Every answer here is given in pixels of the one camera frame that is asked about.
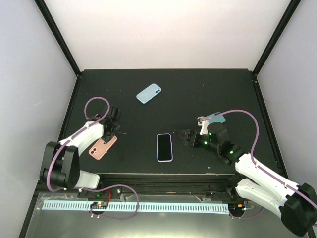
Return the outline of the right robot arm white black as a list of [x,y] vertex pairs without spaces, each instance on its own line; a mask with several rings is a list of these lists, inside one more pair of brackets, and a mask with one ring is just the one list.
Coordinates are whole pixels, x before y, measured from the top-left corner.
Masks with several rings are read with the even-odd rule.
[[179,134],[185,146],[204,148],[227,165],[234,165],[233,183],[225,187],[231,200],[251,200],[279,217],[297,236],[317,224],[317,194],[307,183],[299,185],[274,172],[250,153],[230,141],[225,126],[212,123],[201,131],[186,129]]

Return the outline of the pink phone case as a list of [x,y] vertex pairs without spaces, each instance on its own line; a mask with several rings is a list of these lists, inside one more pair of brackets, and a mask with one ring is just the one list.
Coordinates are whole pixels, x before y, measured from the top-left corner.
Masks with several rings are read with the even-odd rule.
[[100,160],[115,144],[117,137],[113,136],[108,142],[100,138],[89,150],[89,155],[96,160]]

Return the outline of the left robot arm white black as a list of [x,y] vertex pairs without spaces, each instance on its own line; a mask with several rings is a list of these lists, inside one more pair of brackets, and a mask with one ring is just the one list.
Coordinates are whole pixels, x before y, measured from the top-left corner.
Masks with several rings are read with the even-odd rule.
[[116,121],[120,110],[110,106],[105,118],[97,122],[101,115],[88,119],[78,132],[59,142],[49,142],[45,146],[40,181],[48,188],[82,189],[87,188],[95,197],[103,197],[106,185],[100,176],[80,169],[79,157],[86,150],[96,160],[100,160],[117,141],[116,133],[120,126]]

